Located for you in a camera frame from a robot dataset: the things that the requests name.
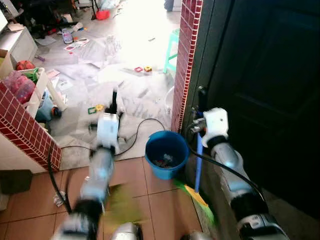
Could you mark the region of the blue-handled green yellow broom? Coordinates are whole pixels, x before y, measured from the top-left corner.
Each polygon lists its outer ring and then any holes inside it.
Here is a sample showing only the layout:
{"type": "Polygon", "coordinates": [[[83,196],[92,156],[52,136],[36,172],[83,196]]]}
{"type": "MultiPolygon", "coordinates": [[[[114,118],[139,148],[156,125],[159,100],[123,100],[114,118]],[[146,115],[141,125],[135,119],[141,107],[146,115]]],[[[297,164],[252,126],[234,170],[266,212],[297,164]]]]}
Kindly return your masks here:
{"type": "Polygon", "coordinates": [[[192,201],[195,202],[195,206],[197,206],[198,210],[201,210],[204,217],[205,222],[208,226],[215,225],[215,215],[211,210],[208,203],[205,201],[205,198],[201,195],[201,186],[202,186],[202,167],[203,160],[201,157],[195,158],[195,168],[194,168],[194,184],[193,186],[189,186],[185,175],[185,170],[179,170],[178,174],[174,176],[173,183],[178,189],[183,190],[187,195],[190,196],[192,201]]]}

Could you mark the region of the blue plastic bucket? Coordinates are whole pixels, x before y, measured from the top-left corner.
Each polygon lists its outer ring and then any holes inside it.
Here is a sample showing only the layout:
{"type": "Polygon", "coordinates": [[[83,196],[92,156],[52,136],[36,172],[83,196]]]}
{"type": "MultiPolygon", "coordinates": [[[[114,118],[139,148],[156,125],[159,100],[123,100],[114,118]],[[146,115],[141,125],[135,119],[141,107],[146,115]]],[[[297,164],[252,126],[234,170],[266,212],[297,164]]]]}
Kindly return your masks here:
{"type": "Polygon", "coordinates": [[[144,157],[159,179],[173,179],[189,159],[185,138],[173,131],[154,132],[145,144],[144,157]]]}

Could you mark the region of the green plastic stool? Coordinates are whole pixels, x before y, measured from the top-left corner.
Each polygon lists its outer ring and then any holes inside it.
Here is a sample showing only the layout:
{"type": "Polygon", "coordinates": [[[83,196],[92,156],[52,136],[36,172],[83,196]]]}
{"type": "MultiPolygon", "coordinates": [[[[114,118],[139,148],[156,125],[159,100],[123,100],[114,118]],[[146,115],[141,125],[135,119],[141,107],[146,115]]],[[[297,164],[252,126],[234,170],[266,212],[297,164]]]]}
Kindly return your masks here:
{"type": "Polygon", "coordinates": [[[179,29],[173,30],[167,41],[167,49],[163,64],[163,73],[173,73],[177,69],[178,64],[178,46],[179,46],[179,29]]]}

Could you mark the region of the blue round appliance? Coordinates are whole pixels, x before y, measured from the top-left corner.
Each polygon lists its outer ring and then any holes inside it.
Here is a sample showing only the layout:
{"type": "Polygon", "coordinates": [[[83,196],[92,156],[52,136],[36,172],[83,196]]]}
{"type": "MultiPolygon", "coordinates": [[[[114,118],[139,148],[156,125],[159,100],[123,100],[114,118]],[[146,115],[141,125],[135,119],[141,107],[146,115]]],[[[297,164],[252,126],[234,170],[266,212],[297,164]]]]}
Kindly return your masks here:
{"type": "Polygon", "coordinates": [[[62,110],[54,104],[53,97],[50,92],[45,90],[35,114],[35,121],[46,124],[53,119],[61,118],[62,113],[62,110]]]}

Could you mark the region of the dark panelled door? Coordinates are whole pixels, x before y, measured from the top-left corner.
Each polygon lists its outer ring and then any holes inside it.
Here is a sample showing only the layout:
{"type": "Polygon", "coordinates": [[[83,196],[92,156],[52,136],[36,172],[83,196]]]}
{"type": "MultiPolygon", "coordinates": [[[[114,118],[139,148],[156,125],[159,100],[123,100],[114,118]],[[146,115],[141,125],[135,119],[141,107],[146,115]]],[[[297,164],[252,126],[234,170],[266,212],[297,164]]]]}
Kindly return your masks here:
{"type": "Polygon", "coordinates": [[[206,0],[199,69],[249,178],[319,219],[318,0],[206,0]]]}

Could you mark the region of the red plastic basin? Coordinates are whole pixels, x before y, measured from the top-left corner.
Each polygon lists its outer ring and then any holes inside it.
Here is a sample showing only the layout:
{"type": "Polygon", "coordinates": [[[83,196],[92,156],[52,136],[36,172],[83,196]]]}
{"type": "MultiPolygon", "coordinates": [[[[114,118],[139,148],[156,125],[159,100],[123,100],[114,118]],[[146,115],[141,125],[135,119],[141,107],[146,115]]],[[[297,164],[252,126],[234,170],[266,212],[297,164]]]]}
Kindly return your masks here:
{"type": "Polygon", "coordinates": [[[95,14],[94,14],[94,18],[98,21],[103,21],[106,19],[109,19],[111,16],[111,12],[110,10],[98,10],[95,14]]]}

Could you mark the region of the pink plastic bag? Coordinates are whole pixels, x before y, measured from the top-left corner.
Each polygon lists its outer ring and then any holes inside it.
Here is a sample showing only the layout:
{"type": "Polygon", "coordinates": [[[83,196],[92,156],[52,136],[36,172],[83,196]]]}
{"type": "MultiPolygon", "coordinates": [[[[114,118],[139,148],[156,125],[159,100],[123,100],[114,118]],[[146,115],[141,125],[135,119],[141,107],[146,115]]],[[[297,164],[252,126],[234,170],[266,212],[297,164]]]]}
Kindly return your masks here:
{"type": "Polygon", "coordinates": [[[35,83],[22,73],[7,77],[6,85],[21,105],[30,101],[35,90],[35,83]]]}

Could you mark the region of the white plastic bag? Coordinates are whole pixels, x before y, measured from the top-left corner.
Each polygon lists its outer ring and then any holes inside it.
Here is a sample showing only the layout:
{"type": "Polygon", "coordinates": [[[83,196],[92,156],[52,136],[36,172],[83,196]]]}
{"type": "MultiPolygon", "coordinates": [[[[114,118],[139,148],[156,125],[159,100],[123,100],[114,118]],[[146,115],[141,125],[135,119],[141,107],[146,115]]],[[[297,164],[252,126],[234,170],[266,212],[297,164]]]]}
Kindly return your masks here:
{"type": "Polygon", "coordinates": [[[117,10],[122,0],[100,0],[99,10],[117,10]]]}

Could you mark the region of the red round toy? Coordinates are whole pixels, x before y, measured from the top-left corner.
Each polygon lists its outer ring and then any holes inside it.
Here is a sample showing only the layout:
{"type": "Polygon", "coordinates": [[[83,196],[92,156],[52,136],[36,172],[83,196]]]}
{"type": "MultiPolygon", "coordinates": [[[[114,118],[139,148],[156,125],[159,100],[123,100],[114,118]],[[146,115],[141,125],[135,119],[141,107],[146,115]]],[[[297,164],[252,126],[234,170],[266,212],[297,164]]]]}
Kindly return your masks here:
{"type": "Polygon", "coordinates": [[[36,69],[36,66],[30,61],[19,61],[14,66],[14,70],[16,71],[25,71],[36,69]]]}

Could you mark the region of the white cabinet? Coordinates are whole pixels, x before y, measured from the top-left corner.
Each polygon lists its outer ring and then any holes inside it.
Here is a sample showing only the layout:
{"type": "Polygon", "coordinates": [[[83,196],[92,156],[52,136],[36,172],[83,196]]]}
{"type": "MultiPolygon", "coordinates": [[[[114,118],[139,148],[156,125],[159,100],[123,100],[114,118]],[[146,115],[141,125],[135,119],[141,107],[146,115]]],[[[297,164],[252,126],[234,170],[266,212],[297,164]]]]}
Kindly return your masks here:
{"type": "Polygon", "coordinates": [[[21,61],[31,61],[38,50],[38,46],[28,29],[11,32],[3,30],[0,33],[0,50],[6,50],[12,64],[21,61]]]}

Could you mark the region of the silver right robot leg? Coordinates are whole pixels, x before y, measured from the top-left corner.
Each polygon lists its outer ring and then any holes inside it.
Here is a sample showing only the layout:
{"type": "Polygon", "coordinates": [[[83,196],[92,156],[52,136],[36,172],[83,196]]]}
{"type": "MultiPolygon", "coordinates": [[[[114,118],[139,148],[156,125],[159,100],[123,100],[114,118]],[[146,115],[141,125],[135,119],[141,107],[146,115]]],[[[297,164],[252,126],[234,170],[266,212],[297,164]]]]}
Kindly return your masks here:
{"type": "Polygon", "coordinates": [[[201,231],[192,231],[183,234],[179,240],[211,240],[211,238],[201,231]]]}

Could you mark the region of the silver robot leg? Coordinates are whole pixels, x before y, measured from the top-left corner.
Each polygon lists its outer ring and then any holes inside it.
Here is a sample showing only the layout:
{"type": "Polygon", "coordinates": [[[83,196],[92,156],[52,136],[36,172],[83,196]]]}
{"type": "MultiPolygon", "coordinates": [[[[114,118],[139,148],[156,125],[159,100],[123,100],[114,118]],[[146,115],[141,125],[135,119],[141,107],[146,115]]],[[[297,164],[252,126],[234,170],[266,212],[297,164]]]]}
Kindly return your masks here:
{"type": "Polygon", "coordinates": [[[125,222],[114,230],[110,240],[144,240],[142,227],[137,222],[125,222]]]}
{"type": "Polygon", "coordinates": [[[192,231],[183,234],[179,240],[211,240],[211,238],[201,231],[192,231]]]}

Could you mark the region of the silver left robot leg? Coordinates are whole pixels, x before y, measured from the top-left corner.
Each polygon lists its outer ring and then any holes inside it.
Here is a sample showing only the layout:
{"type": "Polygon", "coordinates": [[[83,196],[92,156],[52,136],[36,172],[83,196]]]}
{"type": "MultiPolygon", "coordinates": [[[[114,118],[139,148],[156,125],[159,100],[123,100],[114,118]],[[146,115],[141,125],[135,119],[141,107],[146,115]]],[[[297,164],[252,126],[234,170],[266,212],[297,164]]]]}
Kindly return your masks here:
{"type": "Polygon", "coordinates": [[[137,222],[125,222],[114,230],[110,240],[144,240],[142,227],[137,222]]]}

